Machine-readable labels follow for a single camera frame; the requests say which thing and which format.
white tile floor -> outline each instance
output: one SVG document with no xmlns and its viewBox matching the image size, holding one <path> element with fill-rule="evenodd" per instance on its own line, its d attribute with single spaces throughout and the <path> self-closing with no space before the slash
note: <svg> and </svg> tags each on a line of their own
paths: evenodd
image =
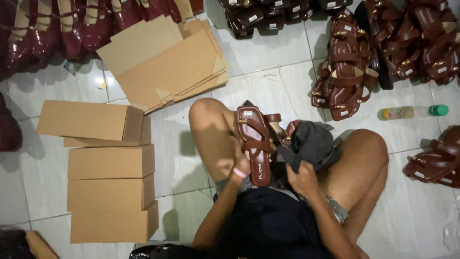
<svg viewBox="0 0 460 259">
<path fill-rule="evenodd" d="M 458 2 L 450 2 L 459 14 Z M 393 91 L 373 93 L 352 118 L 335 122 L 328 110 L 310 105 L 310 91 L 316 81 L 314 68 L 327 55 L 329 18 L 316 15 L 305 23 L 286 26 L 279 35 L 260 36 L 256 31 L 252 40 L 236 41 L 225 29 L 223 9 L 217 1 L 208 1 L 205 6 L 206 13 L 198 18 L 210 18 L 232 77 L 225 87 L 150 114 L 157 161 L 155 196 L 160 209 L 160 228 L 153 240 L 190 243 L 213 204 L 213 182 L 190 134 L 188 111 L 192 103 L 214 97 L 236 109 L 249 99 L 264 113 L 281 113 L 282 126 L 301 118 L 331 124 L 335 137 L 358 128 L 384 137 L 391 153 L 388 182 L 359 240 L 371 258 L 459 258 L 459 251 L 444 246 L 443 228 L 449 211 L 457 206 L 460 191 L 422 184 L 402 174 L 408 156 L 426 146 L 422 139 L 437 138 L 448 126 L 460 124 L 457 82 L 442 87 L 433 82 L 417 86 L 398 82 Z M 98 89 L 104 82 L 107 89 Z M 35 132 L 46 99 L 129 104 L 110 71 L 100 60 L 84 65 L 76 76 L 62 66 L 49 66 L 0 82 L 0 91 L 6 95 L 24 137 L 20 151 L 0 153 L 0 225 L 40 231 L 63 259 L 127 258 L 131 243 L 69 243 L 68 149 L 63 148 L 61 138 Z M 442 103 L 451 109 L 442 118 L 382 122 L 376 117 L 384 107 Z"/>
</svg>

pink wristband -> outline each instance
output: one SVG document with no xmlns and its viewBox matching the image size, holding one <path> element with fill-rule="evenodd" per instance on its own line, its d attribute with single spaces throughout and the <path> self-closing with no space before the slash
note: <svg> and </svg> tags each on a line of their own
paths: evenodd
<svg viewBox="0 0 460 259">
<path fill-rule="evenodd" d="M 246 176 L 247 176 L 247 174 L 241 172 L 241 171 L 238 170 L 238 168 L 236 168 L 236 167 L 233 168 L 233 172 L 234 172 L 236 175 L 238 175 L 238 176 L 240 176 L 240 177 L 242 177 L 242 178 L 246 178 Z"/>
</svg>

brown sandal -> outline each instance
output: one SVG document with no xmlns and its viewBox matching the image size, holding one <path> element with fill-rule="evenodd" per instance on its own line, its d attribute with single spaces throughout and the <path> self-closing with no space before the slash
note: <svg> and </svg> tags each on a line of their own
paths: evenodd
<svg viewBox="0 0 460 259">
<path fill-rule="evenodd" d="M 255 186 L 270 183 L 270 136 L 267 123 L 260 110 L 250 102 L 245 102 L 236 111 L 236 130 L 243 140 L 242 151 L 249 153 L 251 165 L 250 179 Z"/>
</svg>

hand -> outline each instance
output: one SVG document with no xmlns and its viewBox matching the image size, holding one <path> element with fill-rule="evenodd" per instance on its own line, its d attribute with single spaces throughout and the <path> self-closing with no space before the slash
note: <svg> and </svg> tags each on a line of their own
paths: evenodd
<svg viewBox="0 0 460 259">
<path fill-rule="evenodd" d="M 292 170 L 292 167 L 286 163 L 286 170 L 288 173 L 287 179 L 291 187 L 300 195 L 308 199 L 320 191 L 318 178 L 316 177 L 312 164 L 305 161 L 300 162 L 299 173 L 296 174 Z"/>
<path fill-rule="evenodd" d="M 251 172 L 251 165 L 249 163 L 249 159 L 246 157 L 245 154 L 243 154 L 243 151 L 241 151 L 242 145 L 240 141 L 234 136 L 231 136 L 230 139 L 232 139 L 233 144 L 235 146 L 235 167 L 242 173 L 248 175 Z"/>
</svg>

burgundy shoe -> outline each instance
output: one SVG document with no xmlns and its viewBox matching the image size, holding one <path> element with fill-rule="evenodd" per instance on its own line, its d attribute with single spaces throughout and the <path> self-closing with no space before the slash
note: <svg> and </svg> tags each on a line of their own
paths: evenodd
<svg viewBox="0 0 460 259">
<path fill-rule="evenodd" d="M 141 10 L 136 0 L 128 0 L 123 3 L 115 0 L 112 2 L 112 10 L 120 31 L 142 20 Z"/>
<path fill-rule="evenodd" d="M 39 67 L 48 65 L 54 52 L 62 45 L 61 19 L 58 0 L 51 0 L 51 6 L 43 0 L 38 2 L 37 25 L 32 38 L 32 55 L 39 60 Z"/>
<path fill-rule="evenodd" d="M 80 60 L 86 54 L 83 42 L 83 15 L 78 11 L 75 0 L 59 1 L 61 13 L 61 36 L 63 56 L 69 61 Z"/>
<path fill-rule="evenodd" d="M 182 22 L 182 18 L 180 16 L 179 8 L 177 8 L 176 2 L 174 2 L 174 0 L 166 0 L 166 5 L 168 6 L 169 14 L 171 15 L 172 20 L 175 23 Z"/>
<path fill-rule="evenodd" d="M 169 6 L 166 0 L 141 0 L 144 20 L 150 21 L 160 15 L 169 15 Z"/>
<path fill-rule="evenodd" d="M 113 16 L 109 8 L 110 0 L 99 0 L 98 6 L 82 6 L 86 8 L 83 21 L 83 47 L 97 50 L 110 42 L 113 35 Z"/>
<path fill-rule="evenodd" d="M 14 73 L 27 65 L 32 56 L 32 37 L 34 32 L 31 28 L 37 22 L 37 2 L 34 0 L 22 0 L 16 10 L 14 27 L 10 28 L 11 35 L 8 39 L 8 54 L 6 55 L 6 69 Z"/>
<path fill-rule="evenodd" d="M 23 142 L 21 129 L 7 109 L 0 93 L 0 152 L 18 150 Z"/>
</svg>

